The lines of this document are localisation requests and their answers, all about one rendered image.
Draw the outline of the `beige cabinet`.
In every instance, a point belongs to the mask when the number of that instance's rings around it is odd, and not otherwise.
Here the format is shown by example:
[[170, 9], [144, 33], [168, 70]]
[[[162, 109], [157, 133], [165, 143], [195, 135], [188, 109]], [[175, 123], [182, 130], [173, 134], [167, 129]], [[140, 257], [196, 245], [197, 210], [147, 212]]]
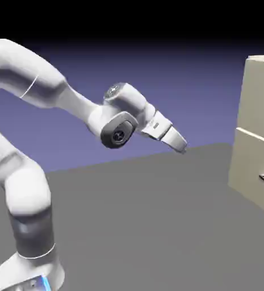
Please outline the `beige cabinet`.
[[264, 211], [264, 55], [245, 61], [228, 184]]

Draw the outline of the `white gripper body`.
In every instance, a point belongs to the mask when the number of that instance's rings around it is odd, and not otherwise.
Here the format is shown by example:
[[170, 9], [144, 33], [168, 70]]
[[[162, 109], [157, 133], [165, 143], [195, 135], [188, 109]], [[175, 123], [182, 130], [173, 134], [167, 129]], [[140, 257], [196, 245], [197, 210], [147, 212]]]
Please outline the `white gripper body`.
[[168, 129], [161, 141], [175, 152], [181, 154], [186, 152], [187, 141], [173, 126]]

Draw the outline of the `beige drawer front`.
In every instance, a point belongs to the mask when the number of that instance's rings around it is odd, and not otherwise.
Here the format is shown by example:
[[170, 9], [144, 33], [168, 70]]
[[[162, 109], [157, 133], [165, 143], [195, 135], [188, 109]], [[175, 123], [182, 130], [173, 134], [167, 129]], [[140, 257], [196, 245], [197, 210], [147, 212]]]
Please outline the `beige drawer front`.
[[237, 126], [264, 138], [264, 55], [245, 61]]
[[264, 138], [236, 128], [228, 185], [264, 211]]

